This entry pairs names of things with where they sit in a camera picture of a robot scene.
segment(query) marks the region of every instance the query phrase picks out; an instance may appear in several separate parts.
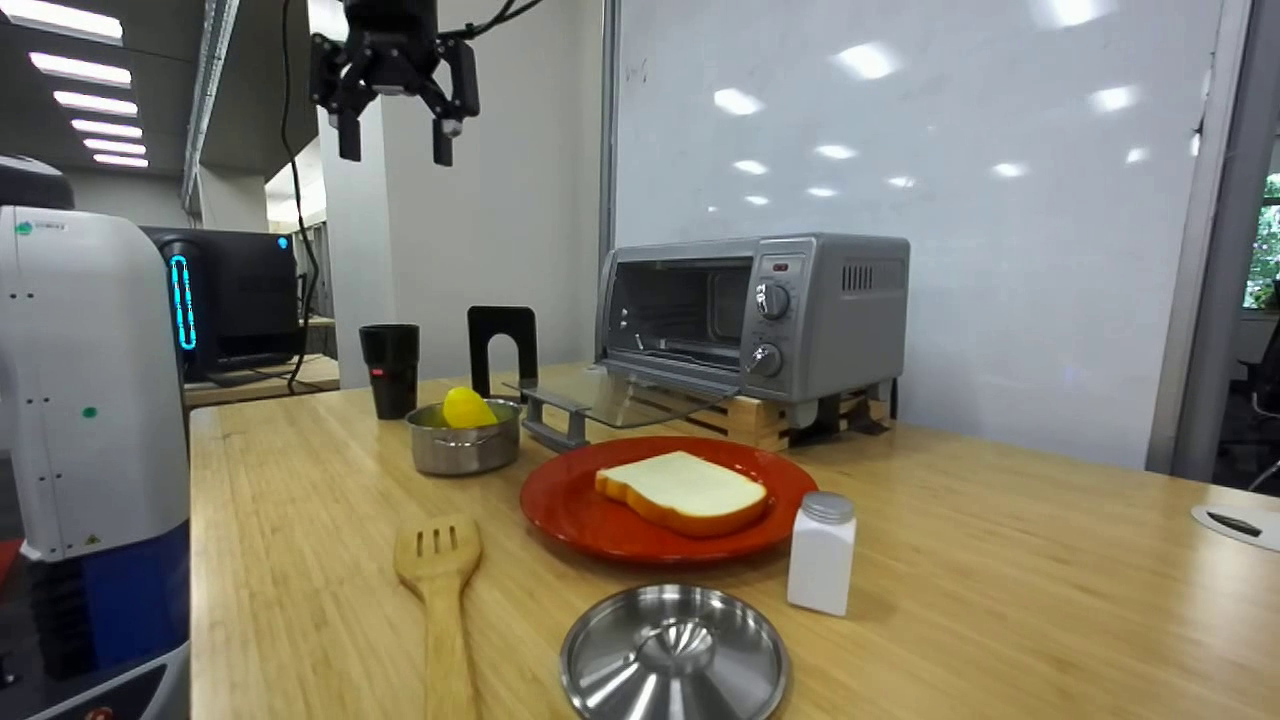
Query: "window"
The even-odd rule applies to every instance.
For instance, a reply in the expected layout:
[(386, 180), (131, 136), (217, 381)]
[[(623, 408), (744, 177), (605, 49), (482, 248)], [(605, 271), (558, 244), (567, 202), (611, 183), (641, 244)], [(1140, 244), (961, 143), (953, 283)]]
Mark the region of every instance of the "window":
[(1257, 218), (1243, 309), (1280, 309), (1280, 170), (1263, 183), (1263, 207)]

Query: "toaster oven knob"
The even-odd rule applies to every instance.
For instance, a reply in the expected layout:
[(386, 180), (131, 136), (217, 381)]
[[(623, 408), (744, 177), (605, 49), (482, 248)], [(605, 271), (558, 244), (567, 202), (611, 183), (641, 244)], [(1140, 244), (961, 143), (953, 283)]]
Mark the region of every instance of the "toaster oven knob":
[(756, 283), (756, 309), (759, 309), (759, 315), (781, 318), (781, 315), (787, 315), (792, 295), (787, 295), (785, 283), (759, 280)]
[(785, 369), (785, 352), (775, 343), (756, 343), (746, 355), (746, 376), (766, 381)]

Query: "desk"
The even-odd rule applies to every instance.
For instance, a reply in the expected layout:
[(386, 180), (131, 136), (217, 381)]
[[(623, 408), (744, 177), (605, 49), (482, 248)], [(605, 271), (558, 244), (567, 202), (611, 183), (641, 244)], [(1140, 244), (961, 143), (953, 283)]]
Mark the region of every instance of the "desk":
[[(293, 363), (258, 369), (255, 376), (238, 384), (184, 384), (187, 408), (210, 408), (210, 402), (249, 402), (249, 399), (275, 399), (289, 397), (289, 373)], [(303, 355), (303, 369), (297, 373), (297, 393), (331, 393), (339, 386), (339, 369), (331, 355)]]
[(420, 599), (390, 572), (411, 510), (479, 520), (465, 611), (488, 720), (573, 715), (567, 625), (643, 579), (756, 604), (792, 650), (781, 715), (797, 720), (1280, 715), (1280, 554), (1186, 516), (1199, 501), (1276, 508), (1263, 495), (911, 428), (798, 447), (861, 516), (850, 614), (830, 619), (785, 604), (785, 554), (643, 572), (558, 552), (520, 516), (543, 447), (425, 479), (368, 393), (204, 408), (191, 452), (195, 720), (420, 715)]

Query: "whiteboard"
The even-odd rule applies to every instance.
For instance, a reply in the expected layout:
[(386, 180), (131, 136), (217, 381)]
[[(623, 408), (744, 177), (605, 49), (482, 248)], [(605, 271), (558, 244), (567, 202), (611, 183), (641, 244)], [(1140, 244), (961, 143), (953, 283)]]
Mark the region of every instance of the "whiteboard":
[(611, 244), (906, 236), (905, 418), (1140, 466), (1219, 12), (621, 0)]

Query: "metal pot lid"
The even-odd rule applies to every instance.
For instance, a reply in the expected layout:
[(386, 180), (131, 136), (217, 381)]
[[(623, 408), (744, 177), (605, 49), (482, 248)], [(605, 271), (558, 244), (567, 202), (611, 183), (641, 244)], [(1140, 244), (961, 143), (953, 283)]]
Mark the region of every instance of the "metal pot lid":
[(787, 650), (751, 604), (691, 585), (614, 590), (558, 647), (558, 685), (580, 715), (771, 715), (787, 674)]

